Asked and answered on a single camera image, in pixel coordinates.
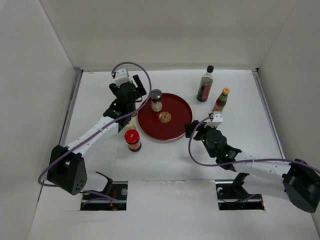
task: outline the white table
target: white table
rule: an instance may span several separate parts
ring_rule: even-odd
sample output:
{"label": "white table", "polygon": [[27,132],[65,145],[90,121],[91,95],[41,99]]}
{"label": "white table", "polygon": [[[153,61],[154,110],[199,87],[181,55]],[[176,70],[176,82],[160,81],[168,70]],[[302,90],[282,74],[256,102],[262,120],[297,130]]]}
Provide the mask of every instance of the white table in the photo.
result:
{"label": "white table", "polygon": [[[260,158],[281,158],[254,77],[250,70],[215,69],[207,102],[196,100],[205,69],[150,71],[152,88],[184,98],[193,119],[208,115],[223,87],[230,88],[219,129],[228,143]],[[139,74],[145,88],[147,80]],[[109,72],[84,73],[77,95],[68,142],[93,126],[114,99]],[[196,165],[188,156],[184,137],[162,142],[140,132],[142,148],[128,150],[124,133],[106,141],[86,165],[114,181],[128,181],[127,210],[79,211],[81,195],[59,188],[43,188],[29,240],[82,239],[225,239],[314,240],[318,234],[309,213],[290,202],[263,196],[265,211],[219,211],[212,180],[233,179],[236,173]],[[192,152],[202,163],[213,163],[204,146],[193,142]]]}

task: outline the black bottle cap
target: black bottle cap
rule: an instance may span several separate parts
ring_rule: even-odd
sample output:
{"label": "black bottle cap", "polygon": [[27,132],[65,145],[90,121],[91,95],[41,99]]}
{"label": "black bottle cap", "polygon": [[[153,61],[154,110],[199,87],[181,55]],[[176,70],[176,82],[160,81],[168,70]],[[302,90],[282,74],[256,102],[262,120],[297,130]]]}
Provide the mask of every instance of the black bottle cap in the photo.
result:
{"label": "black bottle cap", "polygon": [[208,73],[212,73],[212,72],[214,71],[214,66],[209,65],[209,66],[206,68],[206,71],[207,71]]}

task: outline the red tray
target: red tray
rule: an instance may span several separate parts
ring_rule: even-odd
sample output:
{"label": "red tray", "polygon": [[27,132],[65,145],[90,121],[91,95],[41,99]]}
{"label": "red tray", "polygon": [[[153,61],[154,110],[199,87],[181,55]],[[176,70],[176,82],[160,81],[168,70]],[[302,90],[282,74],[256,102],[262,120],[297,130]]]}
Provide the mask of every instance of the red tray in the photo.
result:
{"label": "red tray", "polygon": [[145,134],[157,140],[174,140],[182,137],[186,130],[185,124],[192,122],[192,111],[188,103],[181,97],[162,94],[162,110],[151,109],[151,99],[138,112],[138,123]]}

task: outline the soda bottle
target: soda bottle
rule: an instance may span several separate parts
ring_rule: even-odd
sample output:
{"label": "soda bottle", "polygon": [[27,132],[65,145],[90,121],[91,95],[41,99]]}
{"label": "soda bottle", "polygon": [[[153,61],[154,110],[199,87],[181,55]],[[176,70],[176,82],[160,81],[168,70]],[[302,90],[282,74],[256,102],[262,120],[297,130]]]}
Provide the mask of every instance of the soda bottle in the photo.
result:
{"label": "soda bottle", "polygon": [[206,68],[206,74],[201,77],[200,88],[196,99],[200,102],[205,102],[208,99],[212,83],[214,78],[212,77],[212,72],[214,71],[214,66],[209,65]]}
{"label": "soda bottle", "polygon": [[216,100],[215,105],[212,109],[213,112],[222,112],[224,110],[225,105],[227,104],[229,93],[230,93],[230,89],[228,87],[225,87],[222,90],[222,93],[220,94],[219,98]]}

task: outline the white wall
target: white wall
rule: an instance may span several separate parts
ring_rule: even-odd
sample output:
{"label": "white wall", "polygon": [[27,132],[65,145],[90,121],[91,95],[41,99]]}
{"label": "white wall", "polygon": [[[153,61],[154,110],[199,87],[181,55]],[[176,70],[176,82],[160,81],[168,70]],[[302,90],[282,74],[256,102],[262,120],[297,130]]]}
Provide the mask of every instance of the white wall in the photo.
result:
{"label": "white wall", "polygon": [[[320,168],[320,1],[299,0],[259,74],[287,158]],[[318,232],[320,207],[313,216]]]}
{"label": "white wall", "polygon": [[298,0],[40,0],[72,64],[258,68]]}
{"label": "white wall", "polygon": [[0,1],[0,235],[27,239],[73,67],[38,0]]}

